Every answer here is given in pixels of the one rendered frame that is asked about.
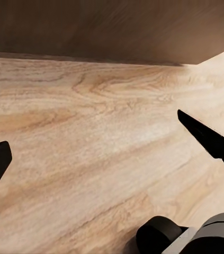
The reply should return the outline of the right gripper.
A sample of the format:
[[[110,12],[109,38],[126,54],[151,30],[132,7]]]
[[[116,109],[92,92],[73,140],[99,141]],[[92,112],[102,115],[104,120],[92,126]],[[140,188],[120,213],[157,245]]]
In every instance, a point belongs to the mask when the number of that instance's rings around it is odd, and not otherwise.
[[[178,110],[178,119],[190,131],[190,133],[201,143],[202,147],[214,159],[221,159],[224,150],[224,137],[212,129],[195,120],[192,116]]]

